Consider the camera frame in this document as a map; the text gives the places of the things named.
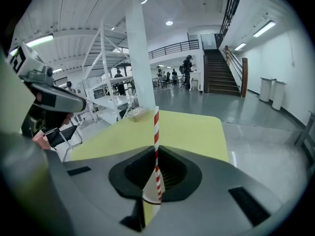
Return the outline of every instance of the fluorescent light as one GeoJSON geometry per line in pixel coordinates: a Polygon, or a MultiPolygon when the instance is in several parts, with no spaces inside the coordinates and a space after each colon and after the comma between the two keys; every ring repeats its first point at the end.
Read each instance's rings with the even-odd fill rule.
{"type": "Polygon", "coordinates": [[[238,47],[236,47],[234,50],[235,50],[235,51],[238,51],[238,50],[240,50],[243,46],[246,46],[246,44],[245,44],[245,43],[242,43],[242,44],[240,44],[238,47]]]}
{"type": "Polygon", "coordinates": [[[35,39],[29,43],[26,43],[26,45],[28,47],[33,47],[35,45],[39,45],[41,43],[44,43],[44,42],[47,42],[47,41],[50,41],[50,40],[53,40],[54,39],[54,36],[53,35],[48,35],[48,36],[45,36],[45,37],[41,37],[41,38],[38,38],[38,39],[35,39]]]}
{"type": "Polygon", "coordinates": [[[254,34],[254,37],[259,37],[260,35],[262,35],[264,32],[266,32],[267,30],[269,30],[272,26],[275,26],[276,23],[274,21],[269,21],[268,23],[266,23],[259,31],[257,31],[254,34]]]}
{"type": "Polygon", "coordinates": [[[17,48],[13,49],[13,50],[10,52],[11,56],[14,56],[14,55],[16,54],[16,51],[17,51],[17,50],[18,50],[17,48]]]}
{"type": "Polygon", "coordinates": [[[61,68],[59,68],[59,69],[56,69],[56,70],[54,70],[53,71],[53,73],[57,73],[57,72],[60,72],[62,69],[61,68]]]}

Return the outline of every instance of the red and white striped straw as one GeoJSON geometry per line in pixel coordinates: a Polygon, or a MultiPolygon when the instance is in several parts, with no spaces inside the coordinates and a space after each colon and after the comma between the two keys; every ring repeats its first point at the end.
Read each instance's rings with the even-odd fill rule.
{"type": "Polygon", "coordinates": [[[154,107],[154,148],[156,151],[156,182],[157,182],[157,195],[158,199],[162,200],[161,181],[159,179],[159,167],[158,167],[158,146],[159,146],[159,134],[158,134],[158,107],[154,107]]]}

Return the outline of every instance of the wooden handrail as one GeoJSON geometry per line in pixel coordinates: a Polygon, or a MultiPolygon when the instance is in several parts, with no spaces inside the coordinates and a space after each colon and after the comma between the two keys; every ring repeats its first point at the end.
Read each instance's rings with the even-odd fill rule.
{"type": "Polygon", "coordinates": [[[240,77],[240,79],[242,81],[241,96],[246,97],[247,83],[248,83],[248,59],[242,58],[242,65],[241,65],[240,62],[238,61],[238,59],[234,56],[234,54],[232,54],[230,52],[230,50],[228,49],[228,46],[225,46],[223,52],[225,52],[225,55],[226,55],[227,65],[230,67],[230,62],[232,63],[238,76],[240,77]]]}

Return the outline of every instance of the yellow table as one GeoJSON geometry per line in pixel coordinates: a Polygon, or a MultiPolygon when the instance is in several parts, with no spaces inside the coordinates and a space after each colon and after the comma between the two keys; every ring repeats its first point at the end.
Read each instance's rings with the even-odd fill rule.
{"type": "MultiPolygon", "coordinates": [[[[140,121],[128,118],[106,128],[71,152],[72,160],[103,157],[154,145],[154,112],[140,121]]],[[[216,117],[159,112],[160,145],[188,150],[228,162],[221,121],[216,117]]]]}

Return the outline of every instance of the white metal rack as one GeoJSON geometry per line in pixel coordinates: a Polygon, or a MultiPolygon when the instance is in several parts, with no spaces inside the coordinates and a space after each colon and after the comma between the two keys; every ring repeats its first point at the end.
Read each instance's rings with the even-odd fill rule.
{"type": "MultiPolygon", "coordinates": [[[[93,38],[92,43],[89,47],[89,50],[88,50],[88,52],[85,56],[85,59],[82,63],[82,69],[83,69],[83,74],[84,74],[84,84],[85,84],[85,88],[87,89],[86,91],[87,91],[88,100],[90,100],[91,102],[95,103],[98,106],[105,107],[105,110],[99,111],[97,113],[97,116],[99,118],[105,120],[106,122],[110,123],[110,124],[114,124],[117,119],[121,120],[121,116],[119,113],[121,109],[127,108],[124,117],[126,116],[128,110],[131,107],[132,102],[136,99],[136,95],[135,96],[125,96],[125,95],[119,95],[118,96],[118,95],[114,95],[114,93],[113,93],[113,88],[112,88],[113,85],[121,83],[121,82],[131,81],[133,79],[133,77],[127,76],[127,77],[110,78],[110,74],[109,74],[108,67],[107,67],[106,55],[107,55],[107,57],[109,57],[109,56],[115,57],[116,56],[116,57],[120,57],[120,58],[125,58],[124,60],[120,60],[116,64],[112,65],[112,67],[115,67],[116,65],[120,64],[121,62],[128,60],[129,55],[121,52],[120,49],[118,48],[118,46],[115,45],[108,37],[106,37],[104,35],[104,31],[108,30],[108,29],[106,29],[107,27],[112,27],[112,26],[104,25],[103,21],[101,21],[100,29],[97,31],[97,34],[93,38]],[[86,67],[85,64],[86,64],[87,58],[88,58],[89,54],[91,54],[92,47],[94,46],[94,43],[98,37],[100,37],[101,51],[97,55],[95,60],[92,62],[92,65],[86,67]],[[118,50],[118,52],[106,51],[105,50],[105,43],[106,42],[108,42],[111,46],[116,48],[118,50]],[[98,83],[97,85],[90,88],[90,87],[88,87],[88,83],[87,83],[86,79],[91,77],[91,73],[93,71],[93,68],[95,67],[95,65],[98,62],[102,62],[102,65],[104,68],[104,73],[106,75],[106,79],[105,79],[105,81],[102,81],[102,82],[98,83]],[[106,95],[104,97],[95,99],[93,91],[96,89],[104,88],[104,87],[108,88],[110,95],[109,96],[106,95]]],[[[125,30],[120,29],[119,27],[115,27],[115,31],[119,32],[120,34],[126,35],[125,30]]]]}

